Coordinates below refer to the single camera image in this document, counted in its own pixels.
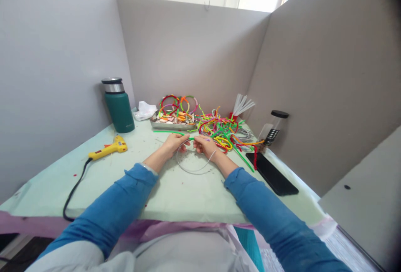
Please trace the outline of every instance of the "green thermos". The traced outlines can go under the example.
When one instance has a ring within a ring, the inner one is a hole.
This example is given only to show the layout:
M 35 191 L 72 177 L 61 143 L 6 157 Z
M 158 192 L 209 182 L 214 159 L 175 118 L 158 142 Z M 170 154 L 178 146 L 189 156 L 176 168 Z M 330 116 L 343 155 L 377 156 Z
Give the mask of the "green thermos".
M 132 117 L 131 105 L 128 95 L 125 93 L 121 78 L 105 78 L 104 85 L 107 108 L 118 133 L 127 133 L 135 129 Z

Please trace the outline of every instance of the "blue sleeve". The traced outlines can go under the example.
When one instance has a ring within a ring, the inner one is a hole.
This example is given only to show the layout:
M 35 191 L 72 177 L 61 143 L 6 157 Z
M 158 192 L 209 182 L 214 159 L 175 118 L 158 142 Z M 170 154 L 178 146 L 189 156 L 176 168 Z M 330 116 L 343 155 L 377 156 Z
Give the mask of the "blue sleeve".
M 137 163 L 102 193 L 42 254 L 74 241 L 97 245 L 108 258 L 118 238 L 140 215 L 158 176 Z
M 243 168 L 224 182 L 238 206 L 270 244 L 284 271 L 347 271 L 314 232 Z

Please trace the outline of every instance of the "white tissue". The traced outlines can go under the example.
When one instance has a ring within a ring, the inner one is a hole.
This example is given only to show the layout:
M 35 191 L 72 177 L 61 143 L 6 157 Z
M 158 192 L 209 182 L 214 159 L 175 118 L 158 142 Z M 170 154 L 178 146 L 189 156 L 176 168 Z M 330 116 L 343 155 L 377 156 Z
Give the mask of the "white tissue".
M 147 102 L 140 101 L 139 110 L 134 112 L 134 117 L 137 121 L 149 119 L 157 111 L 156 105 L 149 105 Z

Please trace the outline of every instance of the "person's left hand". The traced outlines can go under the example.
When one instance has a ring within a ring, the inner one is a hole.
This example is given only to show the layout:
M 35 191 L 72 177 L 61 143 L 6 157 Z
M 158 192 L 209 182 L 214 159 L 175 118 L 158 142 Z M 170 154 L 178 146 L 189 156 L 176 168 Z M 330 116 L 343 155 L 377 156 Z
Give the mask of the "person's left hand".
M 171 158 L 177 151 L 179 146 L 188 138 L 189 134 L 181 135 L 181 134 L 171 133 L 160 148 L 167 153 L 169 158 Z M 181 146 L 180 148 L 181 153 L 185 153 L 185 151 L 187 150 L 185 145 Z

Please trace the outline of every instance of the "hot glue gun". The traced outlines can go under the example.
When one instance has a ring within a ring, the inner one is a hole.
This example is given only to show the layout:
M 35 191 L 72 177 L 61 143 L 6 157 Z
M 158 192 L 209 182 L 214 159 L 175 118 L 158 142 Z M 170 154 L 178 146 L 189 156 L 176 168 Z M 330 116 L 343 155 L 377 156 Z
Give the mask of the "hot glue gun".
M 116 135 L 116 137 L 114 138 L 114 143 L 112 145 L 104 145 L 104 149 L 96 152 L 91 152 L 88 154 L 88 157 L 92 158 L 92 160 L 98 160 L 113 152 L 118 151 L 118 153 L 122 153 L 127 150 L 128 148 L 127 145 L 125 144 L 124 139 L 120 135 Z

